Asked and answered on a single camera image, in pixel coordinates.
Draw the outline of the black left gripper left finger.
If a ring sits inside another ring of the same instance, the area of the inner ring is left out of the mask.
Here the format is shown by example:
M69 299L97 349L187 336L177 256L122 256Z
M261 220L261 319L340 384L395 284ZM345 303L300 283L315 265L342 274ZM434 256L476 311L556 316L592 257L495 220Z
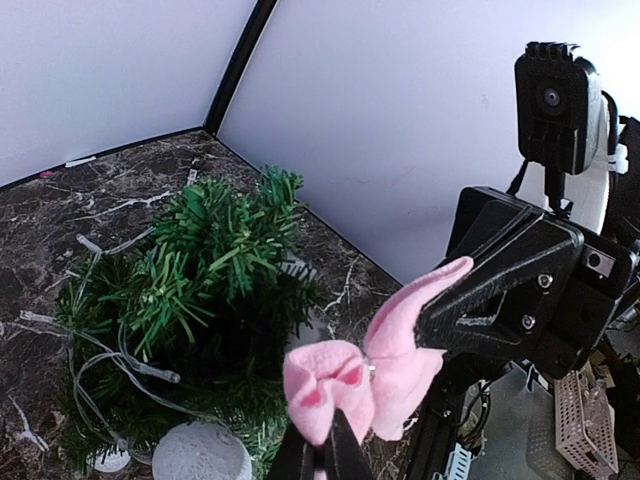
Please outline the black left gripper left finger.
M267 474L267 480L313 480L315 448L290 423Z

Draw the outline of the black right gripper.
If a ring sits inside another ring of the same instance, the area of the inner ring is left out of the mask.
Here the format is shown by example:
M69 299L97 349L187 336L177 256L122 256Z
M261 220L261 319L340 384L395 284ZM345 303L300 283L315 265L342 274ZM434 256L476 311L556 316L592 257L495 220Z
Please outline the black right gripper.
M474 265L427 303L414 335L479 376L527 360L562 378L639 294L632 123L575 44L527 44L515 84L522 166L506 191L460 193L447 256Z

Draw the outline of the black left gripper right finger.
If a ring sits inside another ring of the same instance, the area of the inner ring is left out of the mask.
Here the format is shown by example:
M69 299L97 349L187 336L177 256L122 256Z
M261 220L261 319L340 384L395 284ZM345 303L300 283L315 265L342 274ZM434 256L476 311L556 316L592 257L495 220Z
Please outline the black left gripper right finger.
M328 480L374 479L349 421L340 409L334 412L323 455Z

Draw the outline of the pink fabric bow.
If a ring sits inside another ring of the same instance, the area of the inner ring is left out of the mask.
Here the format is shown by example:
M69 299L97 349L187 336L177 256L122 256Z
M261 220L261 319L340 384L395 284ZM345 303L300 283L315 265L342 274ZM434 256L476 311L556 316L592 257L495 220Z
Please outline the pink fabric bow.
M402 287L377 311L362 346L327 340L286 355L288 415L305 440L322 446L337 410L357 441L368 433L385 441L402 438L405 422L443 366L442 350L416 344L420 311L472 267L471 258L461 257Z

